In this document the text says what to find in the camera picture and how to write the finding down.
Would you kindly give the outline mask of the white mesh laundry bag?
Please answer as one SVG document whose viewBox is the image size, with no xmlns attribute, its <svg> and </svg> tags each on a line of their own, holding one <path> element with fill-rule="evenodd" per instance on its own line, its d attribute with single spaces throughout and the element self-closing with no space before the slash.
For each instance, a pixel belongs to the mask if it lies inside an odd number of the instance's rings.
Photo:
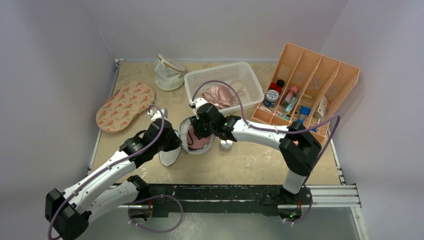
<svg viewBox="0 0 424 240">
<path fill-rule="evenodd" d="M 189 155 L 203 155 L 206 154 L 212 148 L 213 141 L 215 140 L 214 135 L 210 135 L 210 143 L 205 148 L 200 150 L 189 150 L 187 144 L 187 133 L 190 127 L 193 126 L 190 121 L 190 117 L 187 117 L 181 122 L 179 130 L 175 130 L 175 133 L 181 139 L 181 146 L 172 151 L 161 151 L 159 153 L 159 161 L 163 166 L 170 167 L 175 164 L 178 158 L 180 157 L 182 151 L 185 151 Z"/>
<path fill-rule="evenodd" d="M 154 71 L 155 84 L 164 91 L 173 91 L 181 87 L 187 73 L 182 64 L 160 53 L 157 55 Z"/>
</svg>

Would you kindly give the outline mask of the dark pink black-strap bra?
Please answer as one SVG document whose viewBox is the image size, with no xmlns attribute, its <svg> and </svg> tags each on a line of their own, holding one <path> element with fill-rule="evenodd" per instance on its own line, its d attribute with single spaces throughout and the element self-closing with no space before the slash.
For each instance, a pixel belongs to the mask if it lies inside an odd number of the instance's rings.
<svg viewBox="0 0 424 240">
<path fill-rule="evenodd" d="M 211 136 L 198 139 L 192 126 L 188 129 L 186 139 L 190 151 L 202 150 L 211 142 Z"/>
</svg>

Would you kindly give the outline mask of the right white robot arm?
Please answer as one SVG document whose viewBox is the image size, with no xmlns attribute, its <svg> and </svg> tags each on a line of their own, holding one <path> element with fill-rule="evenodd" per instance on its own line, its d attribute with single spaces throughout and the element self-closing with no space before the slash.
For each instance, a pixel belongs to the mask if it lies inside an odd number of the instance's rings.
<svg viewBox="0 0 424 240">
<path fill-rule="evenodd" d="M 202 98 L 189 105 L 194 112 L 190 122 L 198 139 L 214 135 L 224 141 L 255 143 L 280 151 L 288 167 L 280 196 L 288 204 L 300 198 L 300 190 L 322 150 L 320 142 L 301 123 L 266 125 L 236 115 L 224 116 Z"/>
</svg>

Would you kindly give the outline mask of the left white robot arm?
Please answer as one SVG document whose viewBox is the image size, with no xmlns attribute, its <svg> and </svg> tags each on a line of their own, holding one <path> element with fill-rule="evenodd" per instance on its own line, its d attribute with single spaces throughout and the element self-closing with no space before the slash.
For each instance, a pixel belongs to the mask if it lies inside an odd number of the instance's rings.
<svg viewBox="0 0 424 240">
<path fill-rule="evenodd" d="M 75 240 L 100 216 L 123 204 L 150 204 L 165 194 L 154 194 L 140 176 L 132 175 L 111 188 L 121 177 L 133 172 L 162 152 L 181 146 L 172 124 L 166 118 L 152 120 L 146 130 L 128 138 L 100 168 L 74 185 L 52 189 L 46 194 L 44 216 L 49 222 L 47 238 Z"/>
</svg>

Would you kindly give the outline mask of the small clear white-lid jar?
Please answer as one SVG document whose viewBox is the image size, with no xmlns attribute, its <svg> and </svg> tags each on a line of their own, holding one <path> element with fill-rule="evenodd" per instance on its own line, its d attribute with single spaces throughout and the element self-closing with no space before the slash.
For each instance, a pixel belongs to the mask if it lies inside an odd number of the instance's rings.
<svg viewBox="0 0 424 240">
<path fill-rule="evenodd" d="M 220 140 L 219 147 L 223 151 L 229 151 L 233 147 L 233 141 L 231 141 L 231 140 Z"/>
</svg>

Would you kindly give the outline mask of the carrot print oval pad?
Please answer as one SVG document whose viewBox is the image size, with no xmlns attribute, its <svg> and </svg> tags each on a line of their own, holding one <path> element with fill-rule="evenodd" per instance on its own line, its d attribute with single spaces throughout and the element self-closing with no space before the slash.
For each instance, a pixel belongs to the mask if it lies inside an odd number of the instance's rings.
<svg viewBox="0 0 424 240">
<path fill-rule="evenodd" d="M 128 82 L 100 107 L 95 116 L 96 124 L 106 133 L 121 132 L 154 101 L 155 92 L 148 84 Z"/>
</svg>

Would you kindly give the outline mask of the white plastic basket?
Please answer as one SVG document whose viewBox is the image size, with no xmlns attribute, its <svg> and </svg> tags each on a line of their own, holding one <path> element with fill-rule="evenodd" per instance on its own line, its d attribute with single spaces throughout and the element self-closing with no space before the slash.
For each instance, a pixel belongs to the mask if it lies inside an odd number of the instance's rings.
<svg viewBox="0 0 424 240">
<path fill-rule="evenodd" d="M 209 67 L 187 73 L 184 84 L 188 100 L 202 97 L 212 86 L 225 82 L 238 93 L 244 110 L 264 100 L 264 91 L 252 69 L 244 61 Z"/>
</svg>

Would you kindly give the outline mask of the blue white round jar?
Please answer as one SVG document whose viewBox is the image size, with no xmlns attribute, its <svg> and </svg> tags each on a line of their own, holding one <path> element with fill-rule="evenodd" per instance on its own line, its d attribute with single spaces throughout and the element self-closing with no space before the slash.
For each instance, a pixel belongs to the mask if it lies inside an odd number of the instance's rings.
<svg viewBox="0 0 424 240">
<path fill-rule="evenodd" d="M 263 105 L 268 108 L 273 108 L 277 104 L 280 93 L 275 89 L 268 89 L 264 95 Z"/>
</svg>

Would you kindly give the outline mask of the red cap bottle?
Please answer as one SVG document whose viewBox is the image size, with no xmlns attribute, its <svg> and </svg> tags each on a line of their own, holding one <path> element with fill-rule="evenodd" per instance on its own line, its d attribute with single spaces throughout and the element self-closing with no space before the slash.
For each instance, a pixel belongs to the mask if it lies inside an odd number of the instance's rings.
<svg viewBox="0 0 424 240">
<path fill-rule="evenodd" d="M 282 79 L 278 79 L 276 82 L 272 82 L 272 83 L 269 85 L 268 89 L 269 89 L 269 90 L 275 90 L 275 91 L 277 91 L 279 94 L 281 94 L 281 92 L 282 92 L 282 90 L 283 90 L 284 86 L 285 86 L 285 81 L 284 81 L 284 80 L 282 80 Z"/>
</svg>

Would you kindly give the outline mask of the pink cap bottle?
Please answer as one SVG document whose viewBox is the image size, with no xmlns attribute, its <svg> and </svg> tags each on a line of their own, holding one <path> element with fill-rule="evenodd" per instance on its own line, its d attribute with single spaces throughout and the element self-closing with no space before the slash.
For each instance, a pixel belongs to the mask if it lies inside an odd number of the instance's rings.
<svg viewBox="0 0 424 240">
<path fill-rule="evenodd" d="M 282 105 L 284 107 L 290 104 L 292 98 L 297 94 L 298 90 L 299 90 L 298 87 L 295 85 L 290 87 L 290 89 L 287 91 L 286 95 L 284 96 L 282 100 Z"/>
</svg>

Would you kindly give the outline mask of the blue cap tube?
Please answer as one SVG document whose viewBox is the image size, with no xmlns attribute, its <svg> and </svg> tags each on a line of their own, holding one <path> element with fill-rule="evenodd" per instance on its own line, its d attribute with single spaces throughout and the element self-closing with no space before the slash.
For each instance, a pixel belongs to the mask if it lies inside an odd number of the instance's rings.
<svg viewBox="0 0 424 240">
<path fill-rule="evenodd" d="M 309 116 L 311 112 L 311 108 L 307 106 L 301 106 L 299 110 L 299 115 L 297 118 L 297 122 L 303 124 L 305 122 L 305 119 Z"/>
</svg>

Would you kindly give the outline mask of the orange plastic organizer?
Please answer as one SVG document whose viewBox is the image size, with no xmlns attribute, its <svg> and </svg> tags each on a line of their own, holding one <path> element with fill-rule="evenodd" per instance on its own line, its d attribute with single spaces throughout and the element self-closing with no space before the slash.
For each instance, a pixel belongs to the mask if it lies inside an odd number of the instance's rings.
<svg viewBox="0 0 424 240">
<path fill-rule="evenodd" d="M 289 125 L 297 121 L 301 106 L 306 106 L 311 110 L 303 125 L 313 127 L 336 113 L 355 87 L 359 75 L 360 68 L 356 66 L 286 43 L 269 82 L 263 88 L 267 91 L 272 82 L 284 80 L 285 85 L 278 102 L 275 107 L 266 107 L 260 103 L 252 118 L 264 124 Z M 288 114 L 283 114 L 285 107 L 282 101 L 292 86 L 298 87 L 294 96 L 296 102 Z M 328 99 L 326 114 L 317 119 L 314 111 L 323 96 Z"/>
</svg>

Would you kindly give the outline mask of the white red box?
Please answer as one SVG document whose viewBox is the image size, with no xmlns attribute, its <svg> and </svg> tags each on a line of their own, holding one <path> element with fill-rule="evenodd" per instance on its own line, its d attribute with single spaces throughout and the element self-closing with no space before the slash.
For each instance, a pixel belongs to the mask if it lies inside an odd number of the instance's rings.
<svg viewBox="0 0 424 240">
<path fill-rule="evenodd" d="M 324 118 L 326 115 L 326 111 L 327 111 L 327 106 L 328 106 L 328 99 L 327 97 L 324 95 L 319 104 L 317 105 L 317 107 L 315 108 L 315 111 L 313 113 L 313 117 L 316 119 L 321 119 Z"/>
</svg>

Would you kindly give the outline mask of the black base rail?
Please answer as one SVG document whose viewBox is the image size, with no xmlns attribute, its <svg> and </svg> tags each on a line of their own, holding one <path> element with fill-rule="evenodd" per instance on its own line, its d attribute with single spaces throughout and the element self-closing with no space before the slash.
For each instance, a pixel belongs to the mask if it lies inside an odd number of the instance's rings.
<svg viewBox="0 0 424 240">
<path fill-rule="evenodd" d="M 152 183 L 140 203 L 122 207 L 136 217 L 152 211 L 154 218 L 170 213 L 262 214 L 296 222 L 313 205 L 311 190 L 286 192 L 281 185 L 161 184 Z"/>
</svg>

